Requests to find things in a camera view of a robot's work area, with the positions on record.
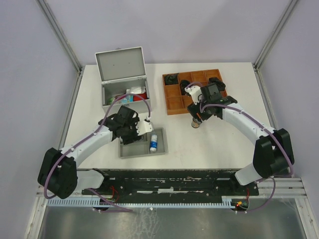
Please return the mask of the white blue bottle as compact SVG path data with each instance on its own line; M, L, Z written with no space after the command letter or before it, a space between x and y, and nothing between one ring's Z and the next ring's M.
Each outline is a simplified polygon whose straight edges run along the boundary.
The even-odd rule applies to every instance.
M158 136L153 133L150 138L150 152L156 152L157 147L158 147Z

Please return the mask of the brown bottle orange cap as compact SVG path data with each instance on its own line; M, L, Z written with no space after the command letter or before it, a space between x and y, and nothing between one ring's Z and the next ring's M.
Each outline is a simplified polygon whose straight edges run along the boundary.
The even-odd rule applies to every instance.
M199 128L200 125L201 125L201 121L198 121L197 119L192 119L191 126L193 128Z

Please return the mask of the grey metal box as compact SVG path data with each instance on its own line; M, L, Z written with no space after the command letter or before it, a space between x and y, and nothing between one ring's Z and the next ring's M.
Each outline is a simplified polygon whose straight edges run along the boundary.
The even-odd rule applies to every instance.
M95 54L98 72L101 79L102 109L109 114L116 113L120 106L127 106L138 113L147 113L151 108L149 85L146 76L142 47L118 49ZM126 93L126 89L134 86L145 86L148 99L129 104L107 105L107 99Z

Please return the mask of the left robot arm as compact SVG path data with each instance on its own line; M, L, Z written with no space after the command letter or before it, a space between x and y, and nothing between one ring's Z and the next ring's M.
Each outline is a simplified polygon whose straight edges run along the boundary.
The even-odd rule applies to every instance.
M75 191L89 188L99 194L110 190L107 174L97 168L78 170L78 166L102 146L121 138L132 143L142 137L137 131L140 121L136 111L122 106L116 114L99 121L96 129L77 143L62 149L46 151L38 175L38 183L44 187L45 198L68 198Z

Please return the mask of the blue cotton swab packet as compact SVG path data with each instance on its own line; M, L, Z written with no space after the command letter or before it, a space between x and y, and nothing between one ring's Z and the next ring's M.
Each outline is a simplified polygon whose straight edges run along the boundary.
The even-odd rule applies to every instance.
M133 102L133 98L134 98L134 96L132 96L132 95L126 95L123 98L119 99L117 101L117 103L118 104L129 104L129 103Z

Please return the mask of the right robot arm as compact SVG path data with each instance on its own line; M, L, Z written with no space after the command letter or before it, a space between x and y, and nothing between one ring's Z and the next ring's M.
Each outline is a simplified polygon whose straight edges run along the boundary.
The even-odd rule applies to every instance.
M240 195L248 184L279 176L285 170L292 176L295 161L291 138L285 129L274 129L259 122L233 97L223 97L216 83L206 86L190 83L184 91L192 99L187 110L192 115L193 128L216 116L237 128L255 146L252 163L235 172L228 183L233 194Z

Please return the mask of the grey plastic insert tray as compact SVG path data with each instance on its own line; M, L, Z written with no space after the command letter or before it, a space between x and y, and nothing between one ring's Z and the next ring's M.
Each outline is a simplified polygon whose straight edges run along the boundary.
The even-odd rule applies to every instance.
M152 133L158 136L157 150L155 152L150 151L151 135ZM137 142L123 145L119 142L119 157L121 159L146 157L155 155L164 155L168 152L166 131L163 127L155 128L154 132L149 132L143 136L143 138Z

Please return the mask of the small green packet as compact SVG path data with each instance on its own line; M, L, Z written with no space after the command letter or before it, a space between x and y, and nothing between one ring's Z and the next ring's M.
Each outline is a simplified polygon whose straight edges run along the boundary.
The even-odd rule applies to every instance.
M115 97L108 98L107 99L107 105L111 105L114 102L115 99L116 99Z

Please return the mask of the white gauze packet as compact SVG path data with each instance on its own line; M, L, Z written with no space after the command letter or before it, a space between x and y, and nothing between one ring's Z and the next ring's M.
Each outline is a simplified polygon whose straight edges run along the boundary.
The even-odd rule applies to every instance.
M144 94L146 92L146 87L145 86L134 86L129 89L126 89L127 94Z

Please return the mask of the red first aid pouch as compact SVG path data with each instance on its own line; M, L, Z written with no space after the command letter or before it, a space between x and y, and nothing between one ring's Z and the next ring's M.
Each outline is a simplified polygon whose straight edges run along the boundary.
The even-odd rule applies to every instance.
M144 100L148 99L146 92L144 92L142 94L136 94L136 95L133 96L133 101L134 102L141 101L142 99L144 99Z

